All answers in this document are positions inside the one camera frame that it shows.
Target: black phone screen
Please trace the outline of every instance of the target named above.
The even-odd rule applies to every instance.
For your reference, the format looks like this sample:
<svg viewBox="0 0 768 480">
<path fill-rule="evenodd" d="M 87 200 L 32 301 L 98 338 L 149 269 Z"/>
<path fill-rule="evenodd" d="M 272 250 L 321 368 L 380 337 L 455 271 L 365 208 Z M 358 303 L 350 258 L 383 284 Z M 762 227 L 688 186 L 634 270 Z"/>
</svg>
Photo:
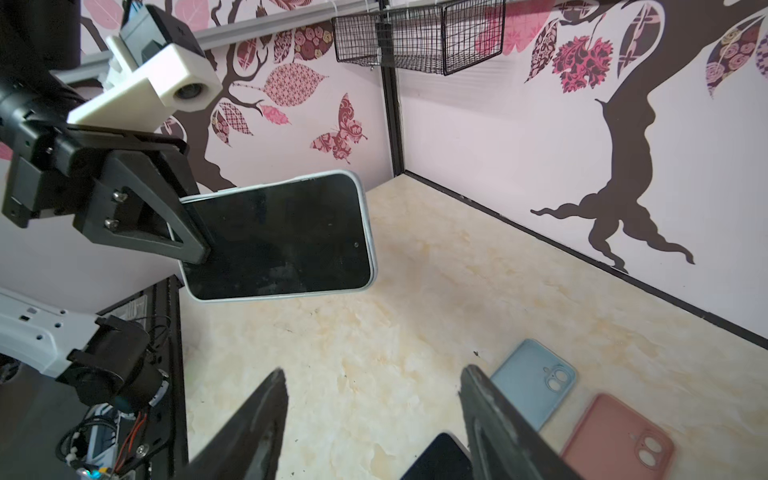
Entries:
<svg viewBox="0 0 768 480">
<path fill-rule="evenodd" d="M 199 300 L 354 290 L 372 279 L 356 182 L 330 174 L 184 204 L 210 246 Z"/>
</svg>

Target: phone case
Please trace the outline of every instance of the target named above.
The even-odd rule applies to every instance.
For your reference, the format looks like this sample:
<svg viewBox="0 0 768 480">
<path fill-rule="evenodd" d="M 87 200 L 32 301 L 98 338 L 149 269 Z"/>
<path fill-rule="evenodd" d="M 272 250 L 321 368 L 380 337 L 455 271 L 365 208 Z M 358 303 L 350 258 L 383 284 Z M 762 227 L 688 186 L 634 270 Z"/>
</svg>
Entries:
<svg viewBox="0 0 768 480">
<path fill-rule="evenodd" d="M 302 180 L 309 180 L 311 178 L 318 178 L 318 177 L 325 177 L 328 175 L 346 175 L 347 177 L 351 178 L 353 182 L 355 182 L 356 188 L 357 188 L 357 196 L 360 201 L 360 214 L 362 215 L 362 228 L 366 236 L 366 246 L 369 251 L 368 261 L 371 269 L 371 278 L 368 281 L 368 283 L 365 286 L 362 286 L 357 289 L 350 289 L 350 290 L 334 290 L 332 292 L 311 292 L 311 293 L 290 293 L 290 294 L 280 294 L 280 295 L 265 295 L 265 296 L 248 296 L 248 297 L 237 297 L 237 298 L 227 298 L 227 299 L 214 299 L 214 300 L 203 300 L 197 298 L 195 295 L 192 295 L 190 292 L 190 295 L 192 298 L 194 298 L 198 302 L 203 303 L 219 303 L 219 302 L 244 302 L 244 301 L 251 301 L 251 300 L 274 300 L 274 299 L 283 299 L 283 298 L 294 298 L 297 296 L 318 296 L 318 295 L 327 295 L 329 293 L 349 293 L 349 292 L 360 292 L 363 290 L 367 290 L 370 288 L 371 285 L 373 285 L 373 282 L 376 281 L 376 276 L 379 274 L 379 267 L 376 262 L 376 251 L 373 248 L 373 233 L 371 231 L 371 221 L 370 216 L 368 215 L 368 205 L 366 203 L 366 195 L 365 195 L 365 189 L 362 186 L 362 182 L 360 181 L 360 177 L 357 176 L 357 174 L 350 170 L 328 170 L 324 172 L 319 172 L 316 174 L 309 174 L 309 175 L 301 175 L 299 177 L 294 177 L 289 180 L 284 180 L 281 182 L 275 182 L 272 184 L 259 184 L 259 185 L 251 185 L 249 187 L 234 187 L 234 188 L 226 188 L 224 190 L 219 190 L 217 192 L 212 192 L 210 194 L 197 194 L 197 195 L 190 195 L 189 197 L 182 197 L 180 202 L 182 204 L 190 204 L 193 202 L 199 202 L 202 200 L 206 200 L 208 198 L 214 198 L 214 197 L 223 197 L 226 195 L 233 195 L 237 194 L 239 192 L 248 191 L 248 190 L 258 190 L 260 188 L 267 188 L 267 187 L 274 187 L 275 185 L 282 185 L 282 184 L 291 184 L 293 182 L 299 182 Z M 174 238 L 174 231 L 170 228 L 170 225 L 168 225 L 168 232 L 170 234 L 170 237 L 172 240 L 175 240 Z M 187 285 L 189 282 L 187 281 L 187 275 L 184 272 L 184 263 L 179 260 L 179 270 L 181 270 L 181 278 L 184 281 L 184 284 Z"/>
<path fill-rule="evenodd" d="M 533 339 L 526 339 L 491 381 L 536 431 L 576 383 L 576 370 Z"/>
<path fill-rule="evenodd" d="M 669 435 L 607 393 L 579 420 L 561 457 L 584 480 L 661 480 L 675 447 Z"/>
</svg>

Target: black baseboard trim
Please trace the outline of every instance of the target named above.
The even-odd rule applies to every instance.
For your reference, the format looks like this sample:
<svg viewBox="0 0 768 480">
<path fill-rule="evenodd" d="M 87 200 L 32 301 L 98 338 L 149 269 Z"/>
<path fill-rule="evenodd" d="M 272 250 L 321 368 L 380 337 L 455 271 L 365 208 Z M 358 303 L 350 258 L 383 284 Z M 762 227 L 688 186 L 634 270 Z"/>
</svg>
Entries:
<svg viewBox="0 0 768 480">
<path fill-rule="evenodd" d="M 518 230 L 521 230 L 523 232 L 526 232 L 528 235 L 532 235 L 533 237 L 536 237 L 537 239 L 541 240 L 542 242 L 549 243 L 555 248 L 558 248 L 565 253 L 569 253 L 573 255 L 574 257 L 578 258 L 579 260 L 583 260 L 584 262 L 589 263 L 592 266 L 595 266 L 599 268 L 600 270 L 603 270 L 604 272 L 610 273 L 611 275 L 618 277 L 622 279 L 623 281 L 629 283 L 630 285 L 634 285 L 637 288 L 650 293 L 651 295 L 657 296 L 661 298 L 662 300 L 671 303 L 672 305 L 675 305 L 676 307 L 679 307 L 689 313 L 694 314 L 695 316 L 698 316 L 702 319 L 705 319 L 707 322 L 712 323 L 715 326 L 719 326 L 721 329 L 726 330 L 728 332 L 731 332 L 733 335 L 739 336 L 743 339 L 745 339 L 747 342 L 754 343 L 757 346 L 761 346 L 764 349 L 768 349 L 768 339 L 766 339 L 763 336 L 757 335 L 754 332 L 750 332 L 749 330 L 745 329 L 742 326 L 738 326 L 737 324 L 733 322 L 729 322 L 728 320 L 724 319 L 722 316 L 715 315 L 714 313 L 710 313 L 707 311 L 702 310 L 701 308 L 691 305 L 688 302 L 685 302 L 683 300 L 680 300 L 679 298 L 675 296 L 671 296 L 669 293 L 662 292 L 658 288 L 652 287 L 648 285 L 647 283 L 641 282 L 640 280 L 633 278 L 632 276 L 627 275 L 624 272 L 621 272 L 620 270 L 616 270 L 612 266 L 607 265 L 606 263 L 602 263 L 598 260 L 595 260 L 592 257 L 588 257 L 584 255 L 583 253 L 580 253 L 570 247 L 566 247 L 562 243 L 558 243 L 551 238 L 547 238 L 544 235 L 541 235 L 540 233 L 536 233 L 530 228 L 523 227 L 519 223 L 515 223 L 512 220 L 509 220 L 507 217 L 502 216 L 498 212 L 494 212 L 490 208 L 484 207 L 481 204 L 475 202 L 472 199 L 469 199 L 465 197 L 464 195 L 457 194 L 453 190 L 449 190 L 448 188 L 443 187 L 440 184 L 436 184 L 435 182 L 422 177 L 421 175 L 414 174 L 410 170 L 406 170 L 406 175 L 409 177 L 420 181 L 424 185 L 428 185 L 435 190 L 439 192 L 443 192 L 444 194 L 455 198 L 456 200 L 462 202 L 463 204 L 467 204 L 472 208 L 475 208 L 477 210 L 480 210 L 482 213 L 490 215 L 491 217 L 497 218 L 501 220 L 502 222 L 506 223 L 507 225 L 512 225 L 514 228 L 517 228 Z"/>
</svg>

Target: leaf decal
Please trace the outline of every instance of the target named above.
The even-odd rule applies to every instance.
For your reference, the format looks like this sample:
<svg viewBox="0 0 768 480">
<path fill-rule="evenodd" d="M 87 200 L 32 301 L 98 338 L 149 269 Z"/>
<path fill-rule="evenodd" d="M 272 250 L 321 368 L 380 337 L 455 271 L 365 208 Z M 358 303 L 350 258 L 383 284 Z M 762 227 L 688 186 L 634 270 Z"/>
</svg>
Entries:
<svg viewBox="0 0 768 480">
<path fill-rule="evenodd" d="M 83 0 L 91 19 L 109 30 L 120 30 L 123 8 L 115 0 Z"/>
<path fill-rule="evenodd" d="M 163 122 L 160 126 L 160 133 L 187 141 L 187 132 L 184 130 L 184 126 L 180 124 L 175 117 L 168 117 L 168 119 Z"/>
<path fill-rule="evenodd" d="M 293 30 L 281 31 L 275 35 L 275 63 L 285 60 L 293 43 Z"/>
<path fill-rule="evenodd" d="M 283 10 L 294 10 L 296 7 L 306 7 L 312 0 L 270 0 L 273 4 Z"/>
<path fill-rule="evenodd" d="M 554 47 L 557 43 L 558 21 L 552 20 L 536 38 L 533 55 L 531 56 L 531 73 L 528 74 L 528 80 L 531 80 L 549 65 L 550 60 L 554 56 Z"/>
<path fill-rule="evenodd" d="M 562 45 L 554 57 L 553 73 L 560 74 L 563 93 L 586 88 L 587 77 L 591 88 L 605 80 L 611 68 L 614 46 L 602 38 L 595 40 L 592 48 L 589 48 L 589 42 L 589 37 L 574 37 L 573 41 Z"/>
<path fill-rule="evenodd" d="M 728 78 L 755 52 L 760 25 L 765 17 L 750 18 L 729 30 L 715 45 L 707 61 L 707 88 L 714 95 L 717 85 Z"/>
<path fill-rule="evenodd" d="M 311 97 L 324 78 L 304 64 L 290 63 L 272 70 L 260 90 L 280 107 L 293 107 Z"/>
<path fill-rule="evenodd" d="M 261 111 L 264 113 L 264 118 L 271 121 L 275 125 L 290 124 L 290 121 L 288 121 L 288 116 L 285 115 L 282 111 L 277 110 L 275 107 L 265 105 L 261 108 Z"/>
<path fill-rule="evenodd" d="M 266 17 L 266 8 L 264 8 L 264 5 L 259 2 L 259 6 L 256 7 L 256 18 L 261 17 Z M 262 35 L 259 37 L 259 40 L 261 40 L 261 44 L 266 47 L 266 44 L 270 43 L 270 40 L 272 40 L 272 34 Z"/>
<path fill-rule="evenodd" d="M 661 15 L 651 4 L 643 5 L 624 33 L 616 76 L 621 75 L 622 68 L 645 55 L 656 43 L 660 32 Z"/>
<path fill-rule="evenodd" d="M 253 63 L 253 59 L 256 57 L 256 51 L 258 49 L 259 42 L 255 38 L 242 41 L 238 44 L 236 49 L 237 63 L 240 64 L 240 67 L 243 70 L 248 69 L 248 67 L 250 67 L 250 65 Z"/>
<path fill-rule="evenodd" d="M 179 0 L 174 17 L 186 23 L 191 31 L 205 30 L 210 20 L 208 0 Z"/>
<path fill-rule="evenodd" d="M 569 22 L 575 22 L 591 14 L 598 4 L 597 0 L 568 0 L 560 4 L 560 12 L 563 18 Z"/>
<path fill-rule="evenodd" d="M 214 110 L 210 117 L 210 126 L 213 128 L 216 136 L 219 137 L 219 140 L 227 145 L 230 144 L 230 125 L 218 109 Z"/>
<path fill-rule="evenodd" d="M 0 141 L 0 160 L 11 160 L 13 157 L 13 150 Z"/>
<path fill-rule="evenodd" d="M 498 51 L 502 42 L 502 23 L 495 8 L 489 8 L 485 14 L 487 26 L 475 37 L 475 50 L 480 55 L 490 55 Z"/>
<path fill-rule="evenodd" d="M 314 60 L 320 58 L 333 45 L 333 23 L 320 22 L 296 29 L 297 60 Z"/>
<path fill-rule="evenodd" d="M 248 128 L 248 123 L 245 122 L 245 117 L 240 113 L 240 109 L 226 100 L 219 104 L 219 108 L 224 112 L 224 118 L 230 127 L 241 134 L 253 135 Z"/>
<path fill-rule="evenodd" d="M 765 78 L 768 78 L 768 34 L 763 37 L 763 40 L 757 47 L 755 62 L 757 65 L 757 70 L 759 70 Z"/>
<path fill-rule="evenodd" d="M 525 50 L 547 22 L 554 0 L 510 2 L 504 20 L 504 49 L 509 55 L 515 48 Z"/>
</svg>

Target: wire basket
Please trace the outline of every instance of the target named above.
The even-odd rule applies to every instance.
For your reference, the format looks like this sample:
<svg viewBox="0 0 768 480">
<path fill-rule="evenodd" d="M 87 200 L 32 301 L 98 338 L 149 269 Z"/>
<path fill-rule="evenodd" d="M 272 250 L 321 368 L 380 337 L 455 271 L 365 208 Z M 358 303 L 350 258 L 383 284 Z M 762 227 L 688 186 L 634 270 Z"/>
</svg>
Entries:
<svg viewBox="0 0 768 480">
<path fill-rule="evenodd" d="M 504 15 L 504 0 L 453 0 L 336 17 L 336 60 L 450 75 L 502 52 Z"/>
</svg>

